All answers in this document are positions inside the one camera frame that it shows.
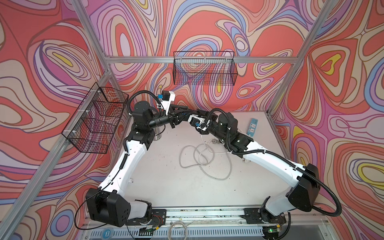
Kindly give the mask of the blue power strip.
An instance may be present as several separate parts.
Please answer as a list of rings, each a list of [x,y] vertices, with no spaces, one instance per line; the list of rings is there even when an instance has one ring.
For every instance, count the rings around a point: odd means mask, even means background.
[[[252,118],[251,121],[250,121],[248,130],[247,130],[247,135],[248,135],[249,137],[251,137],[251,138],[254,137],[255,132],[256,132],[257,125],[258,125],[258,120]]]

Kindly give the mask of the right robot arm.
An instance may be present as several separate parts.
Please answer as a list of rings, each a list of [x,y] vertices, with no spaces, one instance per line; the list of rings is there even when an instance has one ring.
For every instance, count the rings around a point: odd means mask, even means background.
[[[264,222],[284,212],[300,210],[317,211],[325,216],[338,217],[342,213],[342,204],[337,195],[319,179],[316,166],[294,163],[287,158],[272,152],[246,134],[239,132],[238,120],[230,113],[215,108],[205,115],[193,117],[189,123],[200,134],[211,134],[217,138],[230,154],[258,164],[273,173],[289,187],[278,195],[267,197],[259,209]],[[332,212],[315,206],[321,189],[333,199],[336,209]]]

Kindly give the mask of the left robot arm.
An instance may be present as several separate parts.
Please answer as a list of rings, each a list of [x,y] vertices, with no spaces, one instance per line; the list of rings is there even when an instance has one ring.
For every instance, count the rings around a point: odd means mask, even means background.
[[[123,140],[123,152],[112,171],[95,189],[90,188],[83,205],[88,209],[91,220],[102,226],[122,227],[129,221],[145,224],[154,218],[152,204],[144,200],[132,200],[126,187],[139,161],[149,150],[156,136],[157,127],[170,125],[172,128],[183,121],[194,127],[201,126],[196,111],[174,105],[176,95],[163,91],[160,95],[142,90],[134,93],[127,102],[129,114],[133,117],[130,133]]]

